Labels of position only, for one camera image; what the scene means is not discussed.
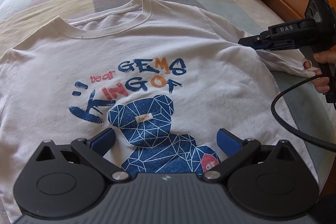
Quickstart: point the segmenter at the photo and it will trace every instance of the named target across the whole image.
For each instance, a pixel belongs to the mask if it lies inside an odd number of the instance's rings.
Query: black cable
[[[332,79],[333,81],[333,94],[334,94],[334,98],[335,98],[335,76],[336,76],[336,70],[335,70],[335,74],[334,74],[334,79]],[[281,124],[286,130],[288,130],[290,133],[293,133],[295,136],[301,138],[302,140],[305,140],[315,146],[318,146],[318,147],[321,147],[321,148],[324,148],[326,150],[329,150],[329,151],[332,151],[332,152],[336,152],[336,144],[334,143],[330,143],[330,142],[326,142],[326,141],[323,141],[323,140],[320,140],[318,138],[315,138],[315,137],[312,137],[312,136],[309,136],[305,133],[303,133],[302,131],[300,130],[297,130],[296,128],[292,127],[291,125],[289,125],[288,123],[286,123],[278,114],[277,112],[275,111],[275,104],[277,103],[277,101],[282,97],[284,96],[286,93],[290,92],[291,90],[297,88],[298,86],[301,86],[307,82],[310,82],[314,79],[317,79],[317,78],[321,78],[321,77],[328,77],[326,75],[316,75],[314,77],[311,77],[311,78],[308,78],[306,80],[303,80],[293,86],[291,86],[290,88],[284,90],[283,92],[281,92],[278,96],[275,97],[275,99],[273,100],[272,104],[271,104],[271,112],[274,116],[274,118],[278,121],[279,124]]]

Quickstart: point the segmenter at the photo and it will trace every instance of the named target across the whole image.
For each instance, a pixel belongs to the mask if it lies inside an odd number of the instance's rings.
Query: blue letters
[[[169,85],[169,93],[170,94],[172,94],[173,89],[174,89],[175,86],[179,85],[180,87],[182,87],[182,84],[180,84],[179,82],[176,82],[176,81],[174,81],[172,79],[168,79],[167,84]]]
[[[142,80],[142,77],[133,77],[133,78],[130,78],[125,83],[125,87],[128,90],[131,90],[131,91],[138,91],[140,89],[143,89],[144,91],[147,91],[147,87],[146,87],[145,83],[147,83],[148,81],[140,81],[140,80]]]
[[[119,66],[118,66],[118,70],[120,70],[122,72],[129,72],[131,70],[134,70],[134,68],[132,66],[134,63],[131,63],[131,64],[129,64],[129,63],[130,63],[129,61],[125,61],[125,62],[120,63]]]
[[[181,68],[174,68],[175,64],[181,63]],[[187,70],[185,70],[186,66],[184,64],[184,61],[182,58],[177,58],[170,66],[169,69],[172,71],[172,73],[174,75],[183,75],[187,72]]]
[[[158,69],[155,69],[155,68],[151,67],[147,63],[142,63],[142,62],[153,61],[153,59],[134,59],[133,61],[136,64],[136,66],[139,68],[139,72],[143,72],[143,71],[151,71],[151,72],[156,72],[156,73],[160,72]]]
[[[77,93],[77,94],[76,93],[74,94],[74,92],[72,93],[73,95],[80,96],[80,92]],[[89,97],[89,100],[87,102],[86,110],[83,110],[78,106],[70,106],[69,107],[70,112],[80,119],[83,119],[83,120],[86,120],[86,121],[89,121],[89,122],[103,123],[104,122],[103,119],[101,117],[97,116],[97,115],[91,114],[90,110],[93,109],[93,110],[99,112],[100,114],[103,114],[97,107],[99,107],[99,106],[113,106],[116,103],[116,101],[115,100],[108,101],[108,100],[94,99],[95,93],[96,93],[96,90],[93,90],[90,93],[90,97]]]

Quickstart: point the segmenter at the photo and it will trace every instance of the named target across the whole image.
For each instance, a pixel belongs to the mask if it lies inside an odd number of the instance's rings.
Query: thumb
[[[336,63],[336,52],[334,51],[324,51],[324,52],[318,52],[314,54],[314,59],[318,63]]]

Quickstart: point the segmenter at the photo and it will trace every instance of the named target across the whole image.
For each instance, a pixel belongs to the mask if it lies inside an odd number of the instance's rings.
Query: handle grip
[[[311,46],[303,46],[300,47],[300,52],[305,56],[306,59],[310,60],[312,65],[314,67],[320,68],[322,71],[322,74],[325,75],[326,77],[329,77],[329,91],[326,93],[323,93],[325,96],[325,99],[327,103],[336,103],[334,101],[334,92],[333,92],[333,81],[334,81],[334,73],[335,73],[335,65],[334,64],[329,64],[329,63],[318,63],[315,59],[313,54],[316,52],[320,52],[321,50],[316,50],[314,51]]]

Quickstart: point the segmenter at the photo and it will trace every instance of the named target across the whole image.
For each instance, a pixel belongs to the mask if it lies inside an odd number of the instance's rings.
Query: red letters
[[[104,86],[101,87],[101,90],[102,90],[102,92],[104,93],[104,95],[106,96],[106,98],[107,98],[109,101],[112,101],[112,97],[110,96],[109,92],[107,91],[107,89],[106,89]]]
[[[101,80],[111,80],[113,78],[113,74],[115,74],[115,70],[110,70],[109,73],[103,75],[103,76],[90,76],[91,83],[94,82],[100,82]]]
[[[110,88],[109,89],[109,93],[112,94],[112,96],[114,97],[114,99],[116,99],[118,97],[117,93],[120,93],[124,96],[128,96],[128,93],[126,91],[126,89],[124,88],[123,84],[120,82],[117,82],[116,85],[118,86],[117,88]]]

